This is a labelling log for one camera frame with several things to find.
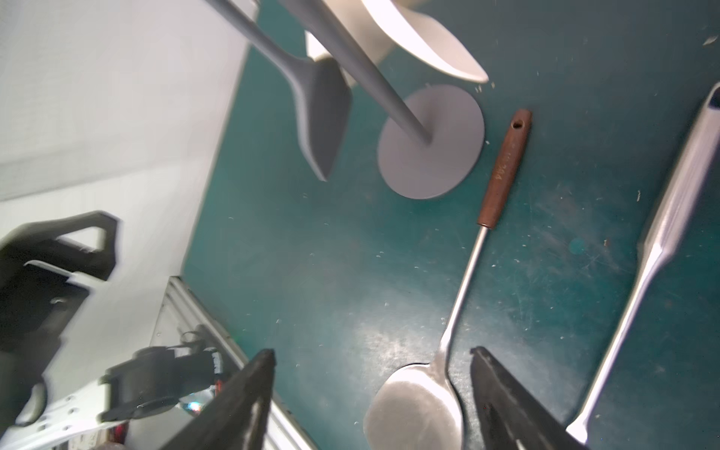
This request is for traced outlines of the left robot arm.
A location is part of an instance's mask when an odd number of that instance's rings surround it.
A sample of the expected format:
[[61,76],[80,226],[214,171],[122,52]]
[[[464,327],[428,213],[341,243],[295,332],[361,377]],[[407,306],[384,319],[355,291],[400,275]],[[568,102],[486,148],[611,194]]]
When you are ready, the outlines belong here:
[[1,446],[51,449],[174,408],[198,416],[221,390],[221,351],[202,329],[127,361],[92,369],[67,390],[56,360],[89,359],[73,344],[97,283],[116,268],[119,221],[103,212],[23,224],[1,241]]

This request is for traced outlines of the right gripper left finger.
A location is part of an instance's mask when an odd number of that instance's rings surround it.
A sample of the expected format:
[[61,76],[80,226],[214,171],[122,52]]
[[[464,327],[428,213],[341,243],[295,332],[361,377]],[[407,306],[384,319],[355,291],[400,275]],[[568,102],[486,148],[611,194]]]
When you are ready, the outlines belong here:
[[201,414],[163,447],[168,450],[261,449],[272,403],[276,356],[256,354]]

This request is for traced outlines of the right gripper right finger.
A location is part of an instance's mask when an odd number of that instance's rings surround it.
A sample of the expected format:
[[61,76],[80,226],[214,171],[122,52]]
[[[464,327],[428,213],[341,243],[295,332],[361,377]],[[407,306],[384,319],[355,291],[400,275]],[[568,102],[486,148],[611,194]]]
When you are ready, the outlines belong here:
[[487,449],[583,449],[486,348],[471,350],[472,395]]

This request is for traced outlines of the grey spatula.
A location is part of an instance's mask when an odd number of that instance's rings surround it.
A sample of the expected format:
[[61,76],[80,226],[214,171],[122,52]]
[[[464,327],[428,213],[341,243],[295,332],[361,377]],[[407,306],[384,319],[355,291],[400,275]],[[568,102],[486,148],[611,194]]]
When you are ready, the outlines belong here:
[[208,5],[283,74],[294,96],[297,138],[310,168],[320,180],[332,173],[348,126],[353,93],[339,63],[293,56],[270,39],[231,1]]

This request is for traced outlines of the steel turner wood handle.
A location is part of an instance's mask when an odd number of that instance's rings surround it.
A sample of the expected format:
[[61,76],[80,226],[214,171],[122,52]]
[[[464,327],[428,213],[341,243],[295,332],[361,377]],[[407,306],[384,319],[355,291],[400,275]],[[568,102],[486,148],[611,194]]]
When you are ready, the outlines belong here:
[[363,427],[371,449],[461,449],[465,418],[449,376],[456,328],[483,245],[504,211],[525,154],[533,113],[520,109],[511,119],[479,211],[479,226],[459,291],[439,347],[429,363],[400,367],[381,386]]

